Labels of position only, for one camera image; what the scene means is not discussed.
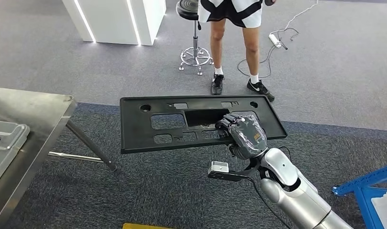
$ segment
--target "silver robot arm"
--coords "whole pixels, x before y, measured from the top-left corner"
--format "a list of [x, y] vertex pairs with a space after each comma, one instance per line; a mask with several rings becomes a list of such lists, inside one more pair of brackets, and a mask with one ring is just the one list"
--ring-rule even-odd
[[[260, 172], [262, 191], [298, 228], [352, 229], [280, 149], [268, 148], [265, 132], [252, 115], [227, 114], [216, 128], [221, 136], [230, 135], [234, 139], [235, 143], [229, 146], [234, 156], [259, 164], [253, 167]], [[229, 173], [227, 165], [224, 171], [210, 169], [208, 176], [238, 181], [248, 174]]]
[[351, 229], [318, 194], [316, 187], [304, 177], [286, 155], [269, 149], [261, 159], [267, 168], [261, 177], [261, 189], [266, 196], [301, 229]]

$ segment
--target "stainless steel table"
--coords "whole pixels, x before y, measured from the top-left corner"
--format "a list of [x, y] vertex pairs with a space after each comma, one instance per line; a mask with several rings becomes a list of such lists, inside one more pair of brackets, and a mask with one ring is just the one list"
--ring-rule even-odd
[[[0, 228], [17, 206], [47, 155], [115, 164], [89, 139], [70, 117], [76, 108], [72, 96], [0, 88], [0, 121], [26, 124], [28, 139], [0, 178]], [[68, 127], [99, 158], [49, 152]]]

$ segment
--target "bar stool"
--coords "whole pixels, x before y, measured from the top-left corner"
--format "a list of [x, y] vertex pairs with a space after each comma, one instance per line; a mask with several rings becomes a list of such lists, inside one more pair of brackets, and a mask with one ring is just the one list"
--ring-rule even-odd
[[176, 5], [177, 13], [184, 19], [194, 21], [194, 32], [193, 32], [193, 47], [185, 49], [181, 53], [181, 65], [180, 71], [184, 70], [183, 65], [198, 67], [198, 75], [202, 75], [202, 65], [209, 63], [213, 65], [213, 59], [210, 57], [209, 52], [198, 46], [198, 36], [196, 35], [196, 26], [198, 30], [201, 30], [201, 25], [198, 22], [198, 0], [180, 0]]

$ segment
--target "white pillar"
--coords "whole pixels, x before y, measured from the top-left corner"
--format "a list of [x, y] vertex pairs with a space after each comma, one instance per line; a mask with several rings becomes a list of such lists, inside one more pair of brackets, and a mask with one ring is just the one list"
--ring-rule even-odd
[[63, 0], [84, 41], [153, 45], [165, 0]]

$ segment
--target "metal table leg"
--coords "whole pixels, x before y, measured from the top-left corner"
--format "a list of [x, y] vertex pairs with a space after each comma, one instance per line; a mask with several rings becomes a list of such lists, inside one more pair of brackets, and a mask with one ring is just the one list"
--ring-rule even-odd
[[116, 170], [116, 165], [109, 160], [109, 158], [101, 151], [101, 149], [87, 136], [85, 133], [74, 124], [72, 120], [69, 120], [66, 124], [66, 127], [73, 132], [92, 152], [94, 152], [99, 158], [89, 157], [89, 156], [80, 156], [64, 153], [49, 152], [50, 156], [57, 156], [69, 159], [85, 160], [105, 163], [112, 171]]

